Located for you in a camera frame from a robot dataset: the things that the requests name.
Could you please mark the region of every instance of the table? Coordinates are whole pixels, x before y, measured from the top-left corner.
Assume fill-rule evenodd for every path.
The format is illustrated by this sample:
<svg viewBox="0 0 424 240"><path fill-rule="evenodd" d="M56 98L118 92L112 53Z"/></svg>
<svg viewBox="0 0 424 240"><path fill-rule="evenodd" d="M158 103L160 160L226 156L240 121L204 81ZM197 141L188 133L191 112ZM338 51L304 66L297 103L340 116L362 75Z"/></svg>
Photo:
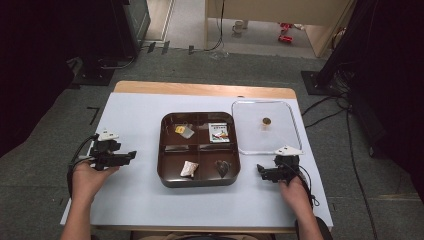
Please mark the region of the table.
<svg viewBox="0 0 424 240"><path fill-rule="evenodd" d="M221 18L223 0L206 0L205 49L208 18ZM304 24L317 57L321 57L340 27L347 26L355 0L228 0L224 19Z"/></svg>
<svg viewBox="0 0 424 240"><path fill-rule="evenodd" d="M278 185L263 181L256 164L275 167L273 156L240 155L241 171L229 186L167 188L157 175L160 122L170 112L224 111L240 99L279 99L290 104L305 155L301 165L313 182L320 206L314 213L329 227L321 178L291 89L202 84L119 82L104 109L98 130L117 133L118 152L136 150L129 166L112 175L97 193L91 209L93 227L109 230L192 232L293 232L295 220ZM66 222L70 202L61 224Z"/></svg>

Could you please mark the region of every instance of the gray floor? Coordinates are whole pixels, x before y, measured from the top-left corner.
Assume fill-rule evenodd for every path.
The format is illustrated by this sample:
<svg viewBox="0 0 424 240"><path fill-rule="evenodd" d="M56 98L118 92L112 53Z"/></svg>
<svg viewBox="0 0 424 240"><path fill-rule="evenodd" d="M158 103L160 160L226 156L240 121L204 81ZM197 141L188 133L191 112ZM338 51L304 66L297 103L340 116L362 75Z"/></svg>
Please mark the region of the gray floor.
<svg viewBox="0 0 424 240"><path fill-rule="evenodd" d="M57 239L68 199L66 166L80 142L96 130L93 110L104 108L119 80L205 83L292 88L300 109L321 99L306 93L301 70L320 70L324 60L170 50L147 54L117 70L109 87L65 90L30 138L0 159L0 239ZM329 101L305 115L305 124L338 110ZM389 159L372 159L355 116L350 115L358 173L380 239L422 239L424 209L408 175ZM370 220L350 160L346 116L307 129L334 221L335 239L373 239ZM128 239L129 232L95 230L101 239ZM295 239L294 235L277 235Z"/></svg>

